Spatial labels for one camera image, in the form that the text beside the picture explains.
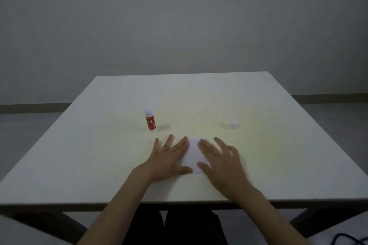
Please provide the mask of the person's right hand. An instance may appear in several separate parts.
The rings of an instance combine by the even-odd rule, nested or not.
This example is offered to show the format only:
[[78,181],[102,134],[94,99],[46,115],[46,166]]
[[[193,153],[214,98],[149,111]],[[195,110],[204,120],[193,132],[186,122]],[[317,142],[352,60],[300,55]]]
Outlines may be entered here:
[[204,139],[198,142],[198,147],[212,168],[212,175],[206,176],[224,197],[234,202],[236,189],[251,185],[246,177],[237,149],[230,146],[231,154],[222,154],[220,148],[216,148]]

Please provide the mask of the person's left hand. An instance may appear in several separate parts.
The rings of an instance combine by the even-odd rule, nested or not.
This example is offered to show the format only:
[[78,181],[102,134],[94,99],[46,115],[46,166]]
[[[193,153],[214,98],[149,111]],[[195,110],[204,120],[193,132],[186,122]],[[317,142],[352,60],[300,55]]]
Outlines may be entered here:
[[171,146],[167,152],[161,153],[161,142],[158,138],[155,138],[149,158],[131,171],[128,177],[129,180],[141,184],[150,184],[154,181],[163,181],[174,176],[180,176],[172,175],[172,168],[180,166],[179,161],[188,146],[188,138],[184,136],[177,144]]

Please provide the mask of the white paper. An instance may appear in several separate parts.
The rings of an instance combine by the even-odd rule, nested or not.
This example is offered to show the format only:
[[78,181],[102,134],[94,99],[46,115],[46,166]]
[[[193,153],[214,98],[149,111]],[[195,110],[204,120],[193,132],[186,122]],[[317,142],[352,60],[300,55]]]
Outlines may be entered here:
[[186,166],[192,169],[193,174],[203,173],[203,171],[198,167],[198,162],[202,162],[207,166],[211,167],[208,160],[205,158],[203,153],[198,147],[198,142],[200,138],[196,139],[188,139],[189,146],[186,150],[185,154],[182,156],[180,160],[181,166]]

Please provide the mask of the person's right forearm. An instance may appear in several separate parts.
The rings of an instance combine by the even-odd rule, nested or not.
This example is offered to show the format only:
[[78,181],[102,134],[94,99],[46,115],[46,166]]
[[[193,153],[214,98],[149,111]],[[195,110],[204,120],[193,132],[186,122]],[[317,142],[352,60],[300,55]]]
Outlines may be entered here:
[[268,245],[311,245],[255,187],[238,187],[234,201],[257,226]]

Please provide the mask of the person's left forearm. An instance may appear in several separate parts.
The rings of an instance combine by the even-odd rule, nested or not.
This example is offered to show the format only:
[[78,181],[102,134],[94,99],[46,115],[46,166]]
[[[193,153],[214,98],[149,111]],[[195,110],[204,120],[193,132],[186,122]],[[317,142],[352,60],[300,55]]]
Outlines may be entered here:
[[122,245],[152,180],[144,164],[134,168],[77,245]]

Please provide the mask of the red and white glue stick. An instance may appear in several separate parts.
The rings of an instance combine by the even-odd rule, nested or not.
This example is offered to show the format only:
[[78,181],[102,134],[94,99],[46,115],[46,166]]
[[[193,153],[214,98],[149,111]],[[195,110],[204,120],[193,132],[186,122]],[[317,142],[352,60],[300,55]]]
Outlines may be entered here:
[[150,132],[156,131],[156,123],[154,120],[153,111],[150,108],[145,109],[145,118]]

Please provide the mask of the person's black trousers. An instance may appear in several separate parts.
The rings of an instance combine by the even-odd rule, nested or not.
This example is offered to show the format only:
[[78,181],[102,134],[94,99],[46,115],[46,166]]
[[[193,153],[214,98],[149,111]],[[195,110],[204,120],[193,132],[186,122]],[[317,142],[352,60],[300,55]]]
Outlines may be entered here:
[[179,207],[167,212],[139,207],[122,245],[228,245],[218,215]]

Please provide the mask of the dark baseboard strip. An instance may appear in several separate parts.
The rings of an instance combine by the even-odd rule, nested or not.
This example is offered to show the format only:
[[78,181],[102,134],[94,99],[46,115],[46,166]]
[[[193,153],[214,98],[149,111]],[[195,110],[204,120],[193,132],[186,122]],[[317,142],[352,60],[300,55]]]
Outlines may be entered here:
[[368,93],[292,95],[299,104],[368,103]]
[[62,113],[71,103],[23,103],[0,105],[0,114]]

